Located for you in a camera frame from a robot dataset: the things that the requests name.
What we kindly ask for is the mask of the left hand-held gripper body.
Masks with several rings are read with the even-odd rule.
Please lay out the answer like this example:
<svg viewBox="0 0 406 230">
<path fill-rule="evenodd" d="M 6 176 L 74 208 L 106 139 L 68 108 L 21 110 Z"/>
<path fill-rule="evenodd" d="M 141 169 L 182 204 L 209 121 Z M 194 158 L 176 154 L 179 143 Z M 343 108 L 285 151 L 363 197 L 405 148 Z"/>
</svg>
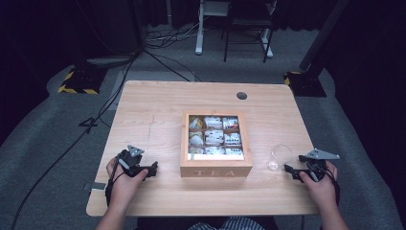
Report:
<svg viewBox="0 0 406 230">
<path fill-rule="evenodd" d="M 128 145 L 127 149 L 123 149 L 117 155 L 118 162 L 128 176 L 134 177 L 143 170 L 149 171 L 149 167 L 142 167 L 140 165 L 144 152 L 143 149 Z"/>
</svg>

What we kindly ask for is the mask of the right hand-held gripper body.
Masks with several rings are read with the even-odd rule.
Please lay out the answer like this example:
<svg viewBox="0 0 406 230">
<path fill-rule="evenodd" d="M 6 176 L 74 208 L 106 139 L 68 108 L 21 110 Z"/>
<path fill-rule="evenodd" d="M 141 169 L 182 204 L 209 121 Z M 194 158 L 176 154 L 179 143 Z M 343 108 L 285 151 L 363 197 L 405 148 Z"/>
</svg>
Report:
<svg viewBox="0 0 406 230">
<path fill-rule="evenodd" d="M 327 170 L 327 160 L 338 160 L 338 154 L 330 153 L 320 149 L 314 149 L 305 155 L 307 161 L 304 164 L 307 166 L 306 172 L 315 182 L 319 182 Z"/>
</svg>

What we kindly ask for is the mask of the clear glass cup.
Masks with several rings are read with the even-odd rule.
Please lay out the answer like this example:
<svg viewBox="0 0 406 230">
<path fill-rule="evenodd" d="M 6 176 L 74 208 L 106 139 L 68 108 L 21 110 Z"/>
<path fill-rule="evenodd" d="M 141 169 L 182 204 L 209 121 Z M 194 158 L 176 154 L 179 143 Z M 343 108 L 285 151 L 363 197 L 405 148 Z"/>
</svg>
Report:
<svg viewBox="0 0 406 230">
<path fill-rule="evenodd" d="M 292 161 L 293 151 L 287 145 L 279 144 L 271 149 L 267 168 L 272 172 L 284 170 L 284 165 Z"/>
</svg>

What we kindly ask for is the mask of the wooden tea box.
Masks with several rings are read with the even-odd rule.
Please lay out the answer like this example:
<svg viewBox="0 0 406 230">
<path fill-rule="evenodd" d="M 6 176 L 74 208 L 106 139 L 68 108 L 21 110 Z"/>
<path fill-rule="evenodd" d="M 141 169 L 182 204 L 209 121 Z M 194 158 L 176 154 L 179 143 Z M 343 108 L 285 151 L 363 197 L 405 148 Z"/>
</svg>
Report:
<svg viewBox="0 0 406 230">
<path fill-rule="evenodd" d="M 190 115 L 238 116 L 244 150 L 243 160 L 189 160 L 188 121 Z M 182 177 L 247 177 L 253 168 L 253 156 L 247 135 L 245 117 L 239 111 L 190 110 L 184 112 L 180 172 Z"/>
</svg>

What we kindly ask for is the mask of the person's left hand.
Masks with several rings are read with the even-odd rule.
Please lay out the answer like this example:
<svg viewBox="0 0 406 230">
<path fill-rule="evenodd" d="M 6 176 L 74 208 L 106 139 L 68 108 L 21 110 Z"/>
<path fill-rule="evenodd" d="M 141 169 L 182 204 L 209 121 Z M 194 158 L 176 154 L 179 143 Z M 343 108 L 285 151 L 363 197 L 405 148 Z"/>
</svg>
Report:
<svg viewBox="0 0 406 230">
<path fill-rule="evenodd" d="M 139 186 L 147 177 L 148 170 L 142 170 L 136 176 L 130 177 L 115 158 L 108 162 L 106 169 L 109 179 L 113 182 L 108 209 L 126 212 Z"/>
</svg>

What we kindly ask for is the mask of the person's right hand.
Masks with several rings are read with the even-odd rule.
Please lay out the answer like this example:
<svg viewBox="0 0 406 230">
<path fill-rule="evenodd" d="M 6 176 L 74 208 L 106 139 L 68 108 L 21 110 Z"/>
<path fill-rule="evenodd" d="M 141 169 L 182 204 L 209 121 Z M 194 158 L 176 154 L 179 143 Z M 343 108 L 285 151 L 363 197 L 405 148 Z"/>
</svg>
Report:
<svg viewBox="0 0 406 230">
<path fill-rule="evenodd" d="M 313 181 L 305 172 L 301 172 L 300 177 L 321 213 L 337 208 L 335 188 L 328 176 L 319 182 Z"/>
</svg>

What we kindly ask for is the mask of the grey tape strip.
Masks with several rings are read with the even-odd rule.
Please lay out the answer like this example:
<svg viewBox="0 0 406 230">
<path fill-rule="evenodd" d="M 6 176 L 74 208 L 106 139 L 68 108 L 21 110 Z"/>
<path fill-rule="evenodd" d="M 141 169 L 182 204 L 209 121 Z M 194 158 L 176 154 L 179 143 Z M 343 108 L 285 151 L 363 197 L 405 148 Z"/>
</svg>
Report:
<svg viewBox="0 0 406 230">
<path fill-rule="evenodd" d="M 91 183 L 85 183 L 82 187 L 84 191 L 87 192 L 92 192 L 92 191 L 103 191 L 106 187 L 105 183 L 100 183 L 100 182 L 91 182 Z"/>
</svg>

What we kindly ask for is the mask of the group of wrapped tea bags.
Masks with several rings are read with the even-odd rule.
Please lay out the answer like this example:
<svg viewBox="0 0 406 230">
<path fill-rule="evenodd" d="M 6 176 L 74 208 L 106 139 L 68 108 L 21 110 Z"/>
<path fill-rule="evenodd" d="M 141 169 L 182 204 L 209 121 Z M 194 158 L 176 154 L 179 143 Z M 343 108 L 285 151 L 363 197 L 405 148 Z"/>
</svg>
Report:
<svg viewBox="0 0 406 230">
<path fill-rule="evenodd" d="M 189 160 L 243 160 L 238 116 L 190 115 Z"/>
</svg>

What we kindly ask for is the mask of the black yellow striped stand base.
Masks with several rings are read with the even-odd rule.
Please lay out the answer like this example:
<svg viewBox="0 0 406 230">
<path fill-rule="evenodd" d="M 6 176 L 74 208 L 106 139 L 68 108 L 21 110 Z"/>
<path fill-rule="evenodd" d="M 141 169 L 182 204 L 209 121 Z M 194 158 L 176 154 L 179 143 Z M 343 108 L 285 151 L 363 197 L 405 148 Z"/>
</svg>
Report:
<svg viewBox="0 0 406 230">
<path fill-rule="evenodd" d="M 58 93 L 99 94 L 107 70 L 105 68 L 78 69 L 73 67 L 66 75 Z"/>
<path fill-rule="evenodd" d="M 283 82 L 295 97 L 325 97 L 327 94 L 317 78 L 308 73 L 289 71 L 283 74 Z"/>
</svg>

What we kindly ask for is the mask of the person's striped clothing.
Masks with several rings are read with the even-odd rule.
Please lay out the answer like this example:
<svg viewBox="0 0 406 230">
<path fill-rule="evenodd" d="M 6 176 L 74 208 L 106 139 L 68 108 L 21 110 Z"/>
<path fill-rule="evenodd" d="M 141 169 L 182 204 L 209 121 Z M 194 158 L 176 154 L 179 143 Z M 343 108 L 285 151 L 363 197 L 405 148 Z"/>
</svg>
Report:
<svg viewBox="0 0 406 230">
<path fill-rule="evenodd" d="M 230 217 L 221 227 L 215 228 L 209 223 L 198 222 L 188 228 L 188 230 L 265 230 L 259 223 L 244 217 Z"/>
</svg>

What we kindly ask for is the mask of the dark stand with grey base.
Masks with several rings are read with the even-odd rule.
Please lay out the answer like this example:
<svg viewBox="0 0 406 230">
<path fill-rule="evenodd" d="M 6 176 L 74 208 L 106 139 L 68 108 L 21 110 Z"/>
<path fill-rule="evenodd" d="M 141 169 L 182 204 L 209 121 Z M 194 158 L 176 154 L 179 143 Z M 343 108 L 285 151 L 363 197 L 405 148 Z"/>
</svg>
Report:
<svg viewBox="0 0 406 230">
<path fill-rule="evenodd" d="M 92 64 L 130 62 L 145 47 L 147 25 L 141 0 L 75 0 L 103 49 Z"/>
</svg>

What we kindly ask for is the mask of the dark slanted stand pole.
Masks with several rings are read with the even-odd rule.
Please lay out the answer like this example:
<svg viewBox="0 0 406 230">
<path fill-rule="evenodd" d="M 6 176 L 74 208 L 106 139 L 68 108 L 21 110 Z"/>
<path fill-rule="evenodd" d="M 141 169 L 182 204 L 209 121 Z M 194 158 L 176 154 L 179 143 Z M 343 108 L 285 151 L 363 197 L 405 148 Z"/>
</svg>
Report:
<svg viewBox="0 0 406 230">
<path fill-rule="evenodd" d="M 328 38 L 330 32 L 332 31 L 335 24 L 339 20 L 341 14 L 345 10 L 349 1 L 350 0 L 337 0 L 337 3 L 335 4 L 334 8 L 332 9 L 331 13 L 329 14 L 322 29 L 316 36 L 315 40 L 311 44 L 307 53 L 305 54 L 302 62 L 300 63 L 299 67 L 301 70 L 307 71 L 311 67 L 311 65 L 315 61 L 315 58 L 322 50 L 322 47 L 323 47 L 324 43 L 327 41 L 327 38 Z"/>
</svg>

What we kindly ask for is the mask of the black metal chair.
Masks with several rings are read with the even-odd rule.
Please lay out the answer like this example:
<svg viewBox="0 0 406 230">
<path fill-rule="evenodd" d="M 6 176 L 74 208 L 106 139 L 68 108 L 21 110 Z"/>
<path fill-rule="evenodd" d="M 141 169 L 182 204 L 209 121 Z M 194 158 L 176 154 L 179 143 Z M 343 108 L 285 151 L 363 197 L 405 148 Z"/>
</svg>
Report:
<svg viewBox="0 0 406 230">
<path fill-rule="evenodd" d="M 258 41 L 263 48 L 262 61 L 273 56 L 271 39 L 274 33 L 273 16 L 278 0 L 231 0 L 228 4 L 226 24 L 222 34 L 226 35 L 223 61 L 227 60 L 228 50 L 233 45 L 252 45 L 250 41 L 230 39 L 232 30 L 258 31 Z"/>
</svg>

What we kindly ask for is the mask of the white desk frame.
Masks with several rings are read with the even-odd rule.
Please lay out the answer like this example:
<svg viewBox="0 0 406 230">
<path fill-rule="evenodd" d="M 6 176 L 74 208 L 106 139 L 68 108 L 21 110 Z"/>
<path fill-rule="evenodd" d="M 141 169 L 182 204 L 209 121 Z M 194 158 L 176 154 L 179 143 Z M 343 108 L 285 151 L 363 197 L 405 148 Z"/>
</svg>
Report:
<svg viewBox="0 0 406 230">
<path fill-rule="evenodd" d="M 198 31 L 196 36 L 195 53 L 197 55 L 203 54 L 203 39 L 204 39 L 204 20 L 209 16 L 222 16 L 225 17 L 228 11 L 228 4 L 230 0 L 199 0 L 198 9 Z M 267 58 L 273 57 L 271 49 L 266 49 L 267 43 L 270 41 L 271 31 L 266 29 L 259 37 L 260 44 L 266 52 Z"/>
</svg>

